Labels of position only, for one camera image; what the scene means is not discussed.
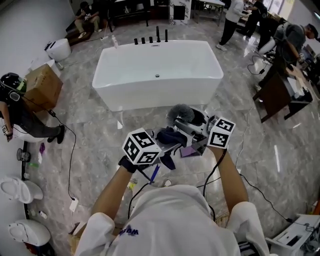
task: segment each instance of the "white jacket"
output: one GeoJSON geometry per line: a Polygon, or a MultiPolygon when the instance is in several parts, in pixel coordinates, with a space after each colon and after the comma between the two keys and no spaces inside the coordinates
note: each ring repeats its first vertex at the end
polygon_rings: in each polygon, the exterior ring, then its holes
{"type": "Polygon", "coordinates": [[[246,16],[242,11],[244,10],[244,0],[232,0],[229,10],[225,18],[231,22],[237,23],[241,17],[246,16]]]}

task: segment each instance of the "cardboard box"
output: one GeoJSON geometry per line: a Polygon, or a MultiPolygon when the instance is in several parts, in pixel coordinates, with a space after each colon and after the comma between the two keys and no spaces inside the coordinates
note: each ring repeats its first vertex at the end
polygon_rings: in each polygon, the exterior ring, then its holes
{"type": "Polygon", "coordinates": [[[63,83],[48,64],[31,71],[25,79],[24,97],[29,100],[24,98],[24,101],[32,111],[50,110],[56,106],[63,83]]]}

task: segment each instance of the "hair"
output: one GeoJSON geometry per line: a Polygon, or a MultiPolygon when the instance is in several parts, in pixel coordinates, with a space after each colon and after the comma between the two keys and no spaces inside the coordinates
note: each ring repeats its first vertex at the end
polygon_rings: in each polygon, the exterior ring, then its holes
{"type": "Polygon", "coordinates": [[[308,24],[306,27],[314,33],[314,38],[317,39],[319,34],[315,26],[312,24],[308,24]]]}
{"type": "Polygon", "coordinates": [[[81,8],[81,9],[84,9],[84,8],[86,8],[88,5],[89,5],[88,2],[81,2],[81,3],[80,3],[80,8],[81,8]]]}

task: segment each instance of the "khaki pants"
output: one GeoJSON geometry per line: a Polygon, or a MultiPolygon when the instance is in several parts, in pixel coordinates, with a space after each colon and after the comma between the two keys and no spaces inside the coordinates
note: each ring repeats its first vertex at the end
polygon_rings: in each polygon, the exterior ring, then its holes
{"type": "Polygon", "coordinates": [[[82,32],[85,32],[85,30],[83,28],[83,24],[86,23],[86,22],[93,23],[94,31],[98,31],[99,30],[99,23],[100,23],[100,17],[99,16],[95,16],[93,18],[90,18],[88,21],[84,21],[82,19],[76,19],[74,21],[74,24],[75,24],[76,28],[79,30],[80,34],[82,32]]]}

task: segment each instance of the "toilet bowl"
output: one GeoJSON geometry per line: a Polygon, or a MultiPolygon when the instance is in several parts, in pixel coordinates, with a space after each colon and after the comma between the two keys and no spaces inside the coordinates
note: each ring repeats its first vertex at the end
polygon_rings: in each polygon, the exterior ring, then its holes
{"type": "Polygon", "coordinates": [[[8,226],[9,235],[17,242],[34,246],[43,246],[50,240],[48,229],[39,222],[31,219],[21,219],[8,226]]]}
{"type": "Polygon", "coordinates": [[[17,199],[24,204],[31,203],[34,199],[44,197],[42,190],[31,181],[22,181],[15,177],[5,177],[0,180],[0,191],[9,199],[17,199]]]}

